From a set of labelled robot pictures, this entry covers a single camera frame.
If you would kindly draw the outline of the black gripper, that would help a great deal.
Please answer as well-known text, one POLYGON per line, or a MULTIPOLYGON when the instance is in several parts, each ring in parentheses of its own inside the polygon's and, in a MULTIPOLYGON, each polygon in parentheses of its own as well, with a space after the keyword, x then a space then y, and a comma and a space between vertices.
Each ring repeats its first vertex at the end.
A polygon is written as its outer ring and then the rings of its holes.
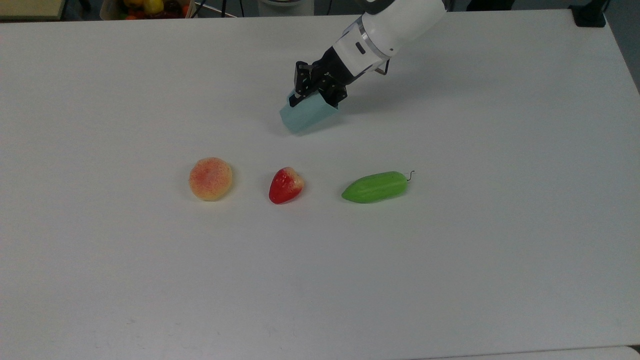
POLYGON ((311 65, 304 61, 295 63, 294 91, 290 95, 290 106, 294 108, 307 98, 311 83, 320 82, 320 95, 323 100, 334 109, 338 109, 339 103, 348 96, 345 85, 354 81, 355 76, 345 66, 336 50, 330 47, 311 65))

